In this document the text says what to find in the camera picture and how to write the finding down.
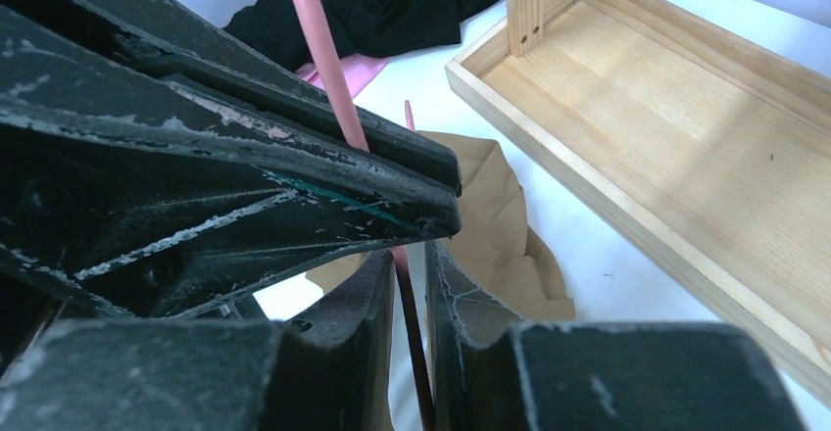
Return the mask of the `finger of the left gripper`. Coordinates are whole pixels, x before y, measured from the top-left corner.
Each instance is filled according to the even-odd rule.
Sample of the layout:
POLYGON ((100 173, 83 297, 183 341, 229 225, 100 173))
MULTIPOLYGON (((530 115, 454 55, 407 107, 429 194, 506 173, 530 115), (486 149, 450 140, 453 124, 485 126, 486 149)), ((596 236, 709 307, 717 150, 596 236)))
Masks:
POLYGON ((8 28, 2 78, 46 72, 32 104, 132 127, 181 118, 188 133, 240 113, 231 131, 297 156, 299 174, 354 182, 371 166, 462 190, 455 153, 359 111, 368 147, 347 144, 326 94, 176 0, 1 0, 8 28))
POLYGON ((29 103, 46 72, 1 75, 1 270, 112 316, 188 317, 357 252, 459 232, 460 193, 371 166, 354 182, 292 167, 181 118, 132 127, 29 103))

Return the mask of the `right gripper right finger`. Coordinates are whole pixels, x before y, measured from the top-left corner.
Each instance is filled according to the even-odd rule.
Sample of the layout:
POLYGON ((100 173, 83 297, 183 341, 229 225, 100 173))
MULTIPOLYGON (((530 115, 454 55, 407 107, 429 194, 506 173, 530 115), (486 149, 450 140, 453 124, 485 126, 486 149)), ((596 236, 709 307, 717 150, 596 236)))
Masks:
POLYGON ((800 430, 762 348, 714 322, 532 322, 425 247, 440 430, 800 430))

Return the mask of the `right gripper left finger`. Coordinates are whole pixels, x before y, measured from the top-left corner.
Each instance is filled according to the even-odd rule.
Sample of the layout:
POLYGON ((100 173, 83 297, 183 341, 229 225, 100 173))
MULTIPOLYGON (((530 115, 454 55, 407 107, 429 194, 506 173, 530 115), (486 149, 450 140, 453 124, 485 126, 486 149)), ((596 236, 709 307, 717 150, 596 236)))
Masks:
POLYGON ((393 260, 285 323, 65 320, 1 388, 5 430, 385 430, 393 260))

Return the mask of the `tan pleated skirt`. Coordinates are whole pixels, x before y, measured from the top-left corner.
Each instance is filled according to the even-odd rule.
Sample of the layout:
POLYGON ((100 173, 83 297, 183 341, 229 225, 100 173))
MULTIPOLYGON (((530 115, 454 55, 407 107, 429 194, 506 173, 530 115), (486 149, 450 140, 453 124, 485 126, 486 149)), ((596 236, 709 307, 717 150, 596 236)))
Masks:
MULTIPOLYGON (((430 414, 439 430, 538 430, 547 368, 533 361, 531 329, 573 319, 573 301, 500 145, 433 139, 456 154, 463 192, 460 232, 409 252, 430 414)), ((308 278, 324 295, 293 320, 302 377, 290 428, 389 429, 388 393, 410 362, 390 253, 346 256, 308 278)))

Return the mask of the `pink wire hanger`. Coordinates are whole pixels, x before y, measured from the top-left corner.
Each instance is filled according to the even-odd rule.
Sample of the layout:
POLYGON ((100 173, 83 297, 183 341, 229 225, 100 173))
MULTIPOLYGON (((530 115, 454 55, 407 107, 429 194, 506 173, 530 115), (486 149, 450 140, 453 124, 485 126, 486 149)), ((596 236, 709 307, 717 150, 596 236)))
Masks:
MULTIPOLYGON (((367 138, 353 104, 321 1, 292 1, 313 62, 346 142, 354 148, 368 151, 367 138)), ((406 325, 421 426, 424 430, 434 430, 435 405, 417 317, 407 249, 397 246, 391 253, 406 325)))

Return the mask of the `wooden hanger rack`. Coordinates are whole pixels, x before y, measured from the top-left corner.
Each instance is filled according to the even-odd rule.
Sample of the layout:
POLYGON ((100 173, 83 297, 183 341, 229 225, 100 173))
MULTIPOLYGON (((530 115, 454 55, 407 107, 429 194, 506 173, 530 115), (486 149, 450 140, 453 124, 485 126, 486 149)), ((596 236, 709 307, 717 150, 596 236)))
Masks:
POLYGON ((830 400, 830 81, 665 0, 507 0, 451 89, 830 400))

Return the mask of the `black garment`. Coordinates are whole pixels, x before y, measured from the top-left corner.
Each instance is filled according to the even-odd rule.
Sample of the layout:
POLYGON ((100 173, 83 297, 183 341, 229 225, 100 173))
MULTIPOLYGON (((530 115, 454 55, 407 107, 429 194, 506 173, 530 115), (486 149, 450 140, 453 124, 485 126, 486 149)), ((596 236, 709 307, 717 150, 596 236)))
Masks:
MULTIPOLYGON (((339 57, 389 58, 458 44, 461 25, 499 0, 320 0, 339 57)), ((292 0, 257 0, 225 31, 296 71, 312 59, 292 0)))

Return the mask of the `pink garment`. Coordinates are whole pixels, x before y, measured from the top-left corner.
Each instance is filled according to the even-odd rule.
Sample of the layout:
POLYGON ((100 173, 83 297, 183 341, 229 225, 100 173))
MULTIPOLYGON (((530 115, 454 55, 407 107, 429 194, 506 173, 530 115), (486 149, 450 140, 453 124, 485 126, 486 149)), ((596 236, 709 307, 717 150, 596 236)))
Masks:
MULTIPOLYGON (((340 60, 340 67, 352 98, 356 98, 387 66, 389 58, 372 58, 354 54, 340 60)), ((295 74, 309 84, 325 90, 322 77, 314 63, 306 63, 295 74)))

